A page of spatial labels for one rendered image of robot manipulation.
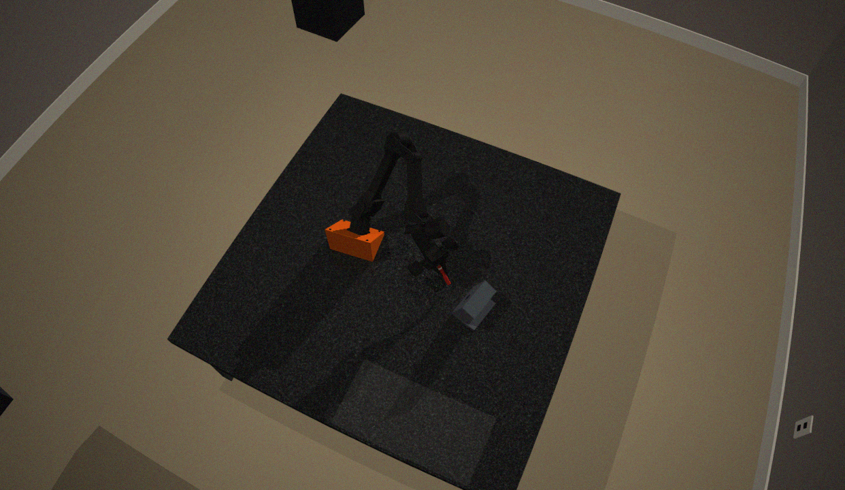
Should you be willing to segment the red peg with white band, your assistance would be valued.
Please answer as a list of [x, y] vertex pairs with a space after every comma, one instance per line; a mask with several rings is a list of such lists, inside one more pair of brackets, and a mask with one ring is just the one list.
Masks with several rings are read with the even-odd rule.
[[446, 281], [447, 285], [450, 285], [450, 281], [448, 281], [448, 277], [442, 269], [441, 265], [439, 265], [437, 268], [442, 273], [442, 277], [444, 277], [444, 281]]

